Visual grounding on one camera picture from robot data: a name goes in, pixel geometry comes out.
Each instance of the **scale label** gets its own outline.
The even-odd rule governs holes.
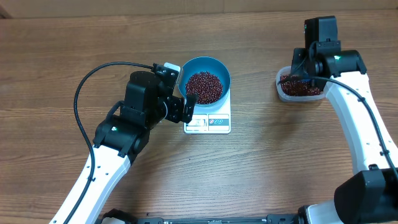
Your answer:
[[[209,114],[209,131],[228,131],[228,114]]]
[[[209,126],[229,126],[229,119],[209,119]]]

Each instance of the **white robotic arm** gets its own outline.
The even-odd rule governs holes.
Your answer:
[[[118,156],[119,151],[106,146],[93,149],[96,161],[93,181],[69,223],[94,223],[110,193],[130,168],[128,156],[124,158]],[[90,174],[90,165],[89,155],[78,180],[50,224],[64,223],[85,187]]]
[[[365,97],[376,117],[383,140],[390,152],[391,160],[394,164],[398,164],[397,146],[393,143],[376,108],[369,87],[368,75],[362,75],[360,72],[346,72],[342,73],[340,77],[332,77],[332,79],[350,86],[362,97]],[[326,98],[335,109],[343,128],[351,152],[354,174],[364,170],[371,170],[374,166],[377,166],[378,169],[389,169],[389,164],[383,156],[369,113],[362,102],[358,100],[358,97],[347,89],[330,82],[326,84],[325,93]],[[343,223],[337,214],[334,200],[311,205],[307,208],[306,213],[309,224]]]

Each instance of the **red bean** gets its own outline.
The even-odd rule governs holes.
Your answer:
[[[185,85],[185,90],[188,95],[197,94],[197,103],[205,105],[214,103],[221,98],[223,85],[216,75],[206,71],[192,75]]]
[[[280,80],[285,80],[289,75],[280,76]],[[289,96],[316,96],[320,95],[321,91],[317,87],[311,87],[310,82],[301,81],[301,80],[293,80],[287,81],[285,83],[281,83],[282,91]]]

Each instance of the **blue bowl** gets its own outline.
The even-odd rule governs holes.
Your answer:
[[[199,104],[197,105],[213,106],[225,100],[226,94],[231,86],[231,75],[229,74],[229,71],[225,67],[225,65],[222,64],[219,60],[212,57],[197,57],[187,62],[182,67],[182,69],[183,69],[183,76],[180,78],[178,89],[180,90],[180,93],[184,98],[187,97],[187,91],[185,90],[185,85],[188,83],[189,78],[196,73],[209,71],[211,74],[216,75],[220,79],[221,84],[223,84],[223,93],[221,94],[221,97],[217,102],[207,105],[199,105]]]

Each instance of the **robotic arm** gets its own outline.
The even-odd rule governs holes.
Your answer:
[[[334,200],[299,209],[299,215],[309,224],[398,220],[398,149],[374,103],[362,58],[355,50],[341,51],[334,16],[306,20],[304,28],[306,48],[294,50],[292,71],[326,93],[343,127],[354,176],[336,189]]]
[[[173,96],[180,67],[154,64],[151,72],[134,72],[126,87],[124,101],[117,102],[98,125],[93,140],[95,169],[83,200],[69,223],[94,223],[114,186],[127,173],[149,141],[155,125],[167,119],[174,123],[192,120],[197,96]],[[120,107],[120,115],[113,115]],[[91,170],[91,156],[78,180],[50,223],[65,223],[85,188]]]

